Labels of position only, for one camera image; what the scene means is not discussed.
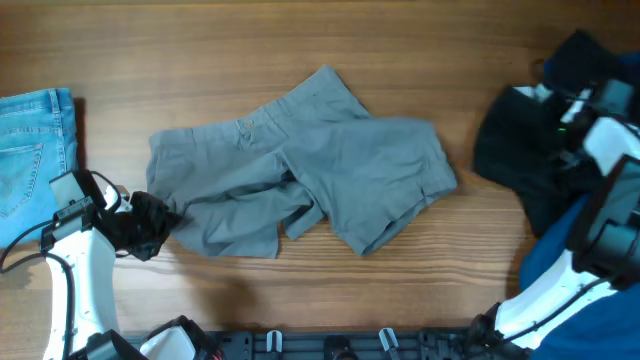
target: denim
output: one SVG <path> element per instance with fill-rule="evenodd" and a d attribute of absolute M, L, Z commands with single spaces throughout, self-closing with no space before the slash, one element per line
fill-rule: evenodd
<path fill-rule="evenodd" d="M 58 205 L 49 181 L 77 168 L 75 110 L 69 89 L 0 99 L 0 248 Z M 39 239 L 34 231 L 22 242 Z"/>

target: wood grain surface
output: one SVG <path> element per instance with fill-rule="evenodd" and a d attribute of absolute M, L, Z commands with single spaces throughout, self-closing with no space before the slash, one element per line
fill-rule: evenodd
<path fill-rule="evenodd" d="M 640 48 L 637 1 L 212 2 L 0 7 L 0 96 L 71 87 L 81 163 L 144 190 L 151 134 L 241 117 L 329 64 L 374 115 L 433 121 L 460 186 L 365 258 L 322 222 L 282 238 L 277 260 L 205 258 L 173 239 L 146 263 L 118 260 L 127 334 L 181 314 L 205 329 L 466 324 L 517 292 L 534 243 L 515 195 L 469 170 L 492 99 L 531 82 L 575 28 Z M 41 358 L 50 278 L 42 262 L 0 277 L 0 358 Z"/>

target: black garment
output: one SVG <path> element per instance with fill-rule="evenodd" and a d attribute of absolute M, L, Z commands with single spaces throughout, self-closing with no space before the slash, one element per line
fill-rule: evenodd
<path fill-rule="evenodd" d="M 583 31 L 577 31 L 545 66 L 544 84 L 554 94 L 543 103 L 507 88 L 495 100 L 480 127 L 473 167 L 481 176 L 513 189 L 535 235 L 542 235 L 580 195 L 600 183 L 595 162 L 580 154 L 592 121 L 576 121 L 566 130 L 560 118 L 570 96 L 607 79 L 634 85 L 630 120 L 637 121 L 640 82 L 616 56 Z"/>
<path fill-rule="evenodd" d="M 568 134 L 558 131 L 558 114 L 567 106 L 555 97 L 541 104 L 508 87 L 489 109 L 476 139 L 474 170 L 518 194 L 536 236 L 602 178 L 590 160 L 563 169 L 566 162 L 558 156 Z"/>

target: jeans pocket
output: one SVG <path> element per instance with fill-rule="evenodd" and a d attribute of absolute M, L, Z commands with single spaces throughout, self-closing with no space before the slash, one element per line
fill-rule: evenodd
<path fill-rule="evenodd" d="M 31 198 L 42 146 L 0 149 L 0 218 L 7 218 Z"/>

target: waistband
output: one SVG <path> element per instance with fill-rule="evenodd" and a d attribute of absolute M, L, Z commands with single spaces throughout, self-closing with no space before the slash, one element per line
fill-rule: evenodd
<path fill-rule="evenodd" d="M 44 89 L 0 98 L 0 116 L 37 109 L 52 109 L 54 112 L 59 112 L 60 108 L 72 106 L 73 98 L 70 89 Z"/>
<path fill-rule="evenodd" d="M 292 109 L 323 91 L 336 91 L 341 92 L 344 96 L 353 96 L 335 70 L 325 65 L 287 94 L 260 107 L 246 117 L 195 128 L 163 130 L 151 136 L 149 145 L 154 149 L 160 145 L 212 141 L 238 136 L 238 134 L 246 132 L 247 129 L 257 126 L 268 124 L 277 126 L 276 123 L 291 115 Z"/>

